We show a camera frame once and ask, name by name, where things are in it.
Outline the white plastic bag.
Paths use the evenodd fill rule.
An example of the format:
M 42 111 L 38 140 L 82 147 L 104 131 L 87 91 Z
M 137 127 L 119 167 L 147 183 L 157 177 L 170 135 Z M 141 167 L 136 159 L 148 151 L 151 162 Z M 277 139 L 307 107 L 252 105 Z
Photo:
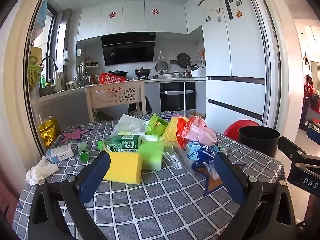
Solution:
M 144 120 L 123 114 L 110 136 L 114 137 L 119 132 L 145 132 L 145 130 Z

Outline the beige wooden cart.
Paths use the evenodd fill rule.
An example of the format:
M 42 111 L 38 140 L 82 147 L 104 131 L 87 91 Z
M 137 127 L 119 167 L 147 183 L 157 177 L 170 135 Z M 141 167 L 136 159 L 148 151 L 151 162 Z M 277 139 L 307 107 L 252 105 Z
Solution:
M 142 104 L 142 114 L 146 111 L 145 81 L 133 80 L 103 85 L 85 87 L 87 109 L 90 122 L 94 121 L 93 111 L 95 109 L 136 104 Z

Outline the white blue carton box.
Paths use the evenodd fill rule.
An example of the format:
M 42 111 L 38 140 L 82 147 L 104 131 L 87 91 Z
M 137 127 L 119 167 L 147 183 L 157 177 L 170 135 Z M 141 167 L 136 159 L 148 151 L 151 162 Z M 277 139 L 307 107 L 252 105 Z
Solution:
M 46 160 L 52 164 L 57 164 L 63 160 L 71 158 L 74 156 L 72 145 L 63 145 L 57 148 L 53 148 L 46 152 Z

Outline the black range hood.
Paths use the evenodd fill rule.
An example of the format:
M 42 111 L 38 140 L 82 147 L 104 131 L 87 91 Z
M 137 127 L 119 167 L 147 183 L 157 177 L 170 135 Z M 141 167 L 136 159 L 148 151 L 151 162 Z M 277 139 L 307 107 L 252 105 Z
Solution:
M 155 32 L 131 32 L 101 36 L 105 65 L 153 61 Z

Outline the yellow sponge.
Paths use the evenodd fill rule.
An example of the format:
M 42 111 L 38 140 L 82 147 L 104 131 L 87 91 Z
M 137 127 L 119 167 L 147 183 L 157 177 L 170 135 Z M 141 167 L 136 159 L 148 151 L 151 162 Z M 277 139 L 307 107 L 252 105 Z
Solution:
M 142 158 L 137 152 L 108 152 L 110 167 L 103 180 L 139 185 L 142 174 Z

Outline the blue snack wrapper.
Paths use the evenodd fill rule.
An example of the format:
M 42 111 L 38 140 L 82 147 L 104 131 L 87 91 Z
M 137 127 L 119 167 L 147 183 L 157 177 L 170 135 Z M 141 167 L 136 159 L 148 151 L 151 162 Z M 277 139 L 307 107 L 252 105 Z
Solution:
M 214 161 L 215 155 L 219 152 L 229 155 L 229 148 L 219 143 L 208 146 L 196 141 L 190 141 L 187 144 L 187 157 L 190 160 L 191 167 L 203 167 Z

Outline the red plastic bag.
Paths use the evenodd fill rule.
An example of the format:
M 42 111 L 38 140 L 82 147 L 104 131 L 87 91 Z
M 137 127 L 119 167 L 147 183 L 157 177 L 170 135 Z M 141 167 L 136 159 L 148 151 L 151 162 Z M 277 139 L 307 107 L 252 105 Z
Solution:
M 191 133 L 191 128 L 195 127 L 194 122 L 196 119 L 197 116 L 193 116 L 188 121 L 185 121 L 183 117 L 178 117 L 176 138 L 181 149 L 184 149 L 186 141 L 198 141 L 197 136 Z

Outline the red plastic basket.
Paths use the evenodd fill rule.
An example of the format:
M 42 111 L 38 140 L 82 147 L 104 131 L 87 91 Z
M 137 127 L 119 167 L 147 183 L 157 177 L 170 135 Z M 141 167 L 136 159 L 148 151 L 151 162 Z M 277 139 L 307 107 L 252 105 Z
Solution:
M 117 82 L 125 82 L 126 78 L 117 76 L 111 73 L 101 73 L 100 74 L 100 84 L 108 84 L 108 83 L 117 83 Z

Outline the clear plastic zip bag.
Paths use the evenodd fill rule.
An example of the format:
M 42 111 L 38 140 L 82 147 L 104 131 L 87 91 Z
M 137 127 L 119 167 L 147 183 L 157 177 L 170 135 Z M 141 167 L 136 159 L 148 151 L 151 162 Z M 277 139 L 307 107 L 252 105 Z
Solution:
M 193 161 L 188 158 L 185 150 L 172 145 L 165 146 L 163 149 L 163 158 L 174 168 L 174 170 L 188 172 L 192 176 L 195 176 L 195 172 L 191 166 Z

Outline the green sponge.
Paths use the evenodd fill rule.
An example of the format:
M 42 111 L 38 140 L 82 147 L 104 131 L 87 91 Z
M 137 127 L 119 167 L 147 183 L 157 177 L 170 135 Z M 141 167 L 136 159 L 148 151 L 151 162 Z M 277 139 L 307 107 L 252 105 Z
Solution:
M 164 146 L 158 141 L 144 141 L 138 149 L 142 158 L 142 169 L 160 171 L 162 169 Z

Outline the gold foil bag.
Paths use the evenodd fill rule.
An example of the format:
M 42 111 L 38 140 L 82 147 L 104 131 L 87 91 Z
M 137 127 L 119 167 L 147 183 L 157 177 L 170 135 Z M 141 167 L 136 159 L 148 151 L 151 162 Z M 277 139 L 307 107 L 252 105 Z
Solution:
M 38 130 L 46 148 L 50 148 L 61 133 L 59 122 L 53 115 L 48 116 L 48 120 L 38 126 Z

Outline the yellow foam net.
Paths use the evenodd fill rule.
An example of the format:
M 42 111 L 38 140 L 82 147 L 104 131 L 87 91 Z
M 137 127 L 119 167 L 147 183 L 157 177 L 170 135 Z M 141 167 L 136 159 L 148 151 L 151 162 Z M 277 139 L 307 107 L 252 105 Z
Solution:
M 162 141 L 164 142 L 178 142 L 177 140 L 177 126 L 178 122 L 182 121 L 182 127 L 189 121 L 185 116 L 174 116 L 170 119 L 164 133 L 162 134 Z

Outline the pink plastic bag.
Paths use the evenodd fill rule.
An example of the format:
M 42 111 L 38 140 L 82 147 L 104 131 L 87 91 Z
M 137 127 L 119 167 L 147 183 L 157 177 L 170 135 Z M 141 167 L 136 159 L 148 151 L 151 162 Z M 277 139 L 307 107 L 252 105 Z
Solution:
M 182 137 L 207 146 L 213 146 L 217 142 L 214 130 L 208 127 L 200 116 L 193 116 L 188 120 L 182 131 Z

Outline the green yellow basket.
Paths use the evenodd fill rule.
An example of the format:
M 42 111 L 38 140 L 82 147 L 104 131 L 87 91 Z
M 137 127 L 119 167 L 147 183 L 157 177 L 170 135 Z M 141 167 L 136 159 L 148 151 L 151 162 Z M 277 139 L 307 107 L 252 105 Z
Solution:
M 39 82 L 42 70 L 41 66 L 30 65 L 28 67 L 28 83 L 30 90 L 33 90 L 35 85 Z

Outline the black kitchen faucet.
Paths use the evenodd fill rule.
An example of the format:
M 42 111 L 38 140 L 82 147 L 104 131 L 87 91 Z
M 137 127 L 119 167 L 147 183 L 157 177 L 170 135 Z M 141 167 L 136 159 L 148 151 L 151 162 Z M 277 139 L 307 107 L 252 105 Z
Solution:
M 42 66 L 43 64 L 45 64 L 46 69 L 46 81 L 49 82 L 53 79 L 53 72 L 58 71 L 58 67 L 55 60 L 51 56 L 45 57 L 41 61 L 40 66 Z

